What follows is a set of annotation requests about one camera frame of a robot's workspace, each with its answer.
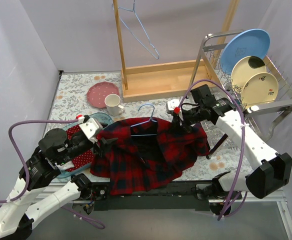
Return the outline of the red polka dot cloth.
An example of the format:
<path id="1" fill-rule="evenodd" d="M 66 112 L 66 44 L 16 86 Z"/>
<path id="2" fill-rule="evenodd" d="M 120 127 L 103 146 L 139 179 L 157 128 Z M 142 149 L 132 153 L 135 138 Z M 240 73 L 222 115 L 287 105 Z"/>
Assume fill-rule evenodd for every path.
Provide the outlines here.
<path id="1" fill-rule="evenodd" d="M 72 136 L 79 132 L 81 128 L 78 125 L 72 126 L 69 129 L 66 130 L 67 137 L 69 140 L 71 140 Z M 88 150 L 81 154 L 80 156 L 75 157 L 71 161 L 71 168 L 66 169 L 66 172 L 73 172 L 81 167 L 84 167 L 88 164 L 91 164 L 94 159 L 94 155 L 91 150 Z"/>

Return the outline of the red plaid skirt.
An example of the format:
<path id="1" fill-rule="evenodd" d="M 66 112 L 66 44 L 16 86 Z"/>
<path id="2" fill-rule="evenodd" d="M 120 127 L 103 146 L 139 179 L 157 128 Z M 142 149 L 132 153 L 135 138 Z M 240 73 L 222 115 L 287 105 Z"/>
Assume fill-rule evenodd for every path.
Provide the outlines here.
<path id="1" fill-rule="evenodd" d="M 111 195 L 130 195 L 166 186 L 191 168 L 210 147 L 204 129 L 197 132 L 171 132 L 171 122 L 156 118 L 128 118 L 106 127 L 100 138 L 118 138 L 103 156 L 94 156 L 90 173 L 110 179 Z M 132 136 L 156 134 L 154 136 Z"/>

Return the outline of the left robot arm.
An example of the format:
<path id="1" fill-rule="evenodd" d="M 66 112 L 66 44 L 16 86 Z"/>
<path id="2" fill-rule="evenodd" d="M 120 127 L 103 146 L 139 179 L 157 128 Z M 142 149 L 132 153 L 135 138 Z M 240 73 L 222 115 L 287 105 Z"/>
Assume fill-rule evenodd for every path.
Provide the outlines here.
<path id="1" fill-rule="evenodd" d="M 39 202 L 37 196 L 60 175 L 57 164 L 67 163 L 88 150 L 103 155 L 116 138 L 87 138 L 80 130 L 72 138 L 61 128 L 47 132 L 33 155 L 26 161 L 7 200 L 0 207 L 0 240 L 25 240 L 34 228 L 59 208 L 73 200 L 87 200 L 94 193 L 93 183 L 83 174 L 72 175 L 58 191 Z"/>

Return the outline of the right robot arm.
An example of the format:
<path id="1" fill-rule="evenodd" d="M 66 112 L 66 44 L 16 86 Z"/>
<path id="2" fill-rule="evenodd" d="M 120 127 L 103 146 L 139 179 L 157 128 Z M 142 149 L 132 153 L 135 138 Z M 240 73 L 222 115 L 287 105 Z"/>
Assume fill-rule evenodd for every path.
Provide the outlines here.
<path id="1" fill-rule="evenodd" d="M 250 192 L 263 199 L 289 183 L 292 158 L 267 145 L 243 120 L 243 113 L 228 98 L 216 99 L 208 85 L 191 91 L 194 104 L 184 110 L 179 99 L 166 103 L 167 113 L 173 116 L 175 131 L 190 132 L 196 123 L 209 121 L 221 129 L 239 148 L 240 157 L 247 158 L 252 172 L 226 172 L 212 180 L 212 192 L 223 199 L 230 192 Z"/>

